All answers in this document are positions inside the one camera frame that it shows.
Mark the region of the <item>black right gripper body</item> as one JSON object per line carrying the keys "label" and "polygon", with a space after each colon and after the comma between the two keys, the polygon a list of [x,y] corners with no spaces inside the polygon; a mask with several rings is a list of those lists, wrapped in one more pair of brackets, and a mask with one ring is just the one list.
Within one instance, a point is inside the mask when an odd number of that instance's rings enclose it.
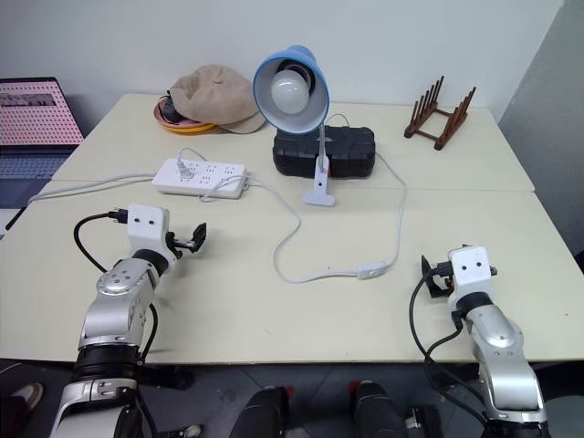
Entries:
{"label": "black right gripper body", "polygon": [[[454,270],[451,262],[438,263],[433,268],[432,278],[437,285],[437,297],[449,297],[454,292]],[[443,287],[437,283],[443,281]]]}

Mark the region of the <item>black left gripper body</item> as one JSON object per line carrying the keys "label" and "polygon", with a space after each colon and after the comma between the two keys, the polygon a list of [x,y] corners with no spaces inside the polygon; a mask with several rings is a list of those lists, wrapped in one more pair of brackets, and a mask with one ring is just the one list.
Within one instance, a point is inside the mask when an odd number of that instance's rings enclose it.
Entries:
{"label": "black left gripper body", "polygon": [[190,252],[195,252],[197,250],[196,243],[193,239],[185,240],[177,238],[174,232],[166,233],[165,243],[167,247],[173,252],[178,252],[179,249],[187,249]]}

